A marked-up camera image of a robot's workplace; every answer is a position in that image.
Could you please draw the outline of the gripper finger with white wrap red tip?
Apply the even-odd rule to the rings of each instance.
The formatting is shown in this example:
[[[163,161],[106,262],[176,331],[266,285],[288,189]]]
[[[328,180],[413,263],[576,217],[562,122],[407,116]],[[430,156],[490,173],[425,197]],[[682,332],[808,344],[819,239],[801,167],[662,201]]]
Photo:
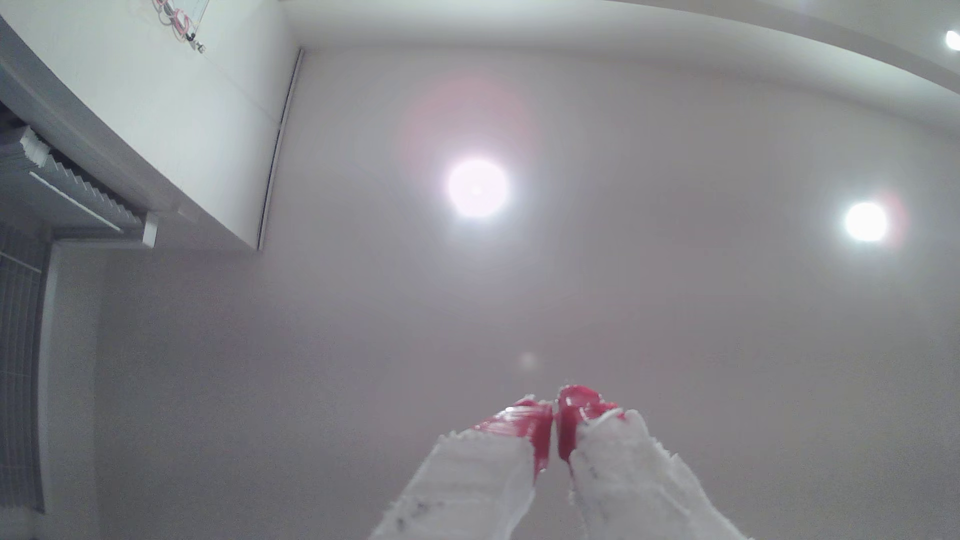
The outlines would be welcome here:
[[[568,465],[584,538],[747,538],[639,411],[582,385],[560,388],[557,406],[558,454]]]
[[[510,539],[547,468],[553,404],[533,396],[438,440],[369,539]]]

